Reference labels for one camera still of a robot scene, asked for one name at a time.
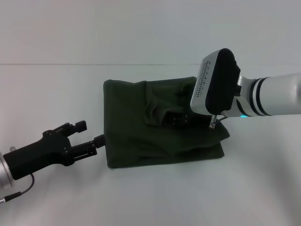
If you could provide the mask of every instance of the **metal pin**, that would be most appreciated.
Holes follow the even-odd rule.
[[[212,115],[209,128],[214,129],[216,124],[217,115]]]

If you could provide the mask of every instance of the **black cable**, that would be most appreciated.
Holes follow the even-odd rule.
[[[33,187],[34,182],[35,182],[34,175],[31,174],[30,176],[32,177],[32,184],[25,191],[21,192],[21,194],[25,194],[26,192],[28,192]]]
[[[222,117],[221,119],[219,119],[218,121],[222,121],[224,119],[227,119],[228,117]]]
[[[10,194],[10,195],[5,196],[5,197],[4,197],[5,202],[8,202],[8,201],[10,201],[10,200],[12,200],[12,199],[15,199],[16,197],[19,197],[19,196],[25,194],[26,192],[28,192],[28,191],[33,187],[34,182],[35,182],[35,179],[34,179],[33,174],[31,174],[30,176],[32,177],[32,184],[29,186],[29,188],[27,188],[27,189],[26,189],[25,191],[23,191],[23,192],[16,192],[16,193],[14,193],[14,194]]]

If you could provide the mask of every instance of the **black stripe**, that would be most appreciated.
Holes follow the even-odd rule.
[[[268,113],[265,112],[265,110],[263,109],[263,107],[260,103],[260,88],[261,88],[261,85],[262,85],[263,81],[266,80],[267,78],[261,79],[258,83],[258,86],[257,86],[257,89],[256,89],[256,102],[257,102],[258,108],[261,110],[262,113],[264,113],[265,115],[271,116],[271,115],[269,115]]]
[[[256,79],[256,80],[251,84],[250,91],[249,91],[249,101],[250,101],[250,106],[251,106],[251,108],[252,108],[252,110],[254,111],[255,114],[257,114],[258,116],[265,116],[265,115],[259,114],[259,112],[256,110],[255,105],[254,105],[254,102],[253,102],[253,89],[254,89],[254,86],[255,86],[255,84],[256,84],[256,82],[257,82],[258,80],[259,80],[259,79]]]
[[[245,111],[243,110],[243,107],[241,106],[240,102],[239,102],[237,99],[236,99],[236,103],[237,103],[238,109],[240,110],[240,112],[241,112],[243,115],[248,116],[248,117],[252,117],[252,116],[250,116],[250,115],[248,115],[248,114],[245,113]]]

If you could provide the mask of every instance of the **white background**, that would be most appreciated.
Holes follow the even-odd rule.
[[[247,78],[301,72],[300,1],[2,0],[0,150],[86,120],[103,133],[103,82],[196,76],[231,49]],[[105,150],[35,173],[3,226],[299,226],[301,116],[231,118],[225,157],[111,170]],[[0,196],[27,188],[30,178]]]

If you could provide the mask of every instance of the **dark green pouch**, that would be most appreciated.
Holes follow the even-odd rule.
[[[196,78],[130,83],[108,80],[104,90],[104,135],[110,168],[169,164],[224,156],[229,137],[210,116],[189,104]]]

